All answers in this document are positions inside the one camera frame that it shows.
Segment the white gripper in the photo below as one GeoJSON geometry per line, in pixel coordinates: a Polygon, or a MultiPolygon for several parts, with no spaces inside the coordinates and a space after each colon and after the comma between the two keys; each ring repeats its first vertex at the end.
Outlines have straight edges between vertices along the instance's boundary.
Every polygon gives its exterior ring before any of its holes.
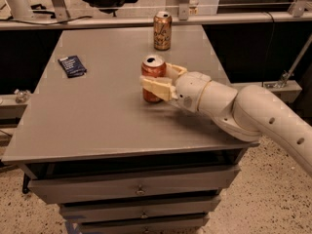
{"type": "Polygon", "coordinates": [[[143,89],[143,98],[146,101],[177,99],[181,108],[196,112],[200,97],[212,78],[200,72],[186,72],[185,67],[167,62],[166,77],[141,75],[139,83],[143,89]]]}

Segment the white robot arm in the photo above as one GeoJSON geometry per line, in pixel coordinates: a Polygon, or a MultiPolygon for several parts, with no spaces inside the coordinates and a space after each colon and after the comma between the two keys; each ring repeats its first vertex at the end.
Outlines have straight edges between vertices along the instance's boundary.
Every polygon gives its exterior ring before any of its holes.
{"type": "Polygon", "coordinates": [[[142,75],[141,86],[164,101],[201,113],[233,137],[253,142],[266,135],[312,176],[312,126],[267,89],[236,90],[208,75],[168,64],[163,77],[142,75]]]}

